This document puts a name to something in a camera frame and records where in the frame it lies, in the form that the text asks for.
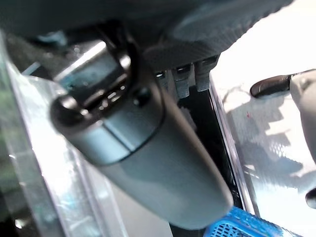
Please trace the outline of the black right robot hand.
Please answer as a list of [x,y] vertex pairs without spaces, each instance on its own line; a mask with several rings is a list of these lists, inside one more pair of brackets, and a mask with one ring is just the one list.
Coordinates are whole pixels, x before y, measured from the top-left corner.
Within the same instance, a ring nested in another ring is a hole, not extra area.
[[0,28],[64,89],[54,127],[121,190],[167,222],[202,229],[231,192],[176,102],[159,84],[196,71],[200,90],[219,55],[288,0],[3,0]]

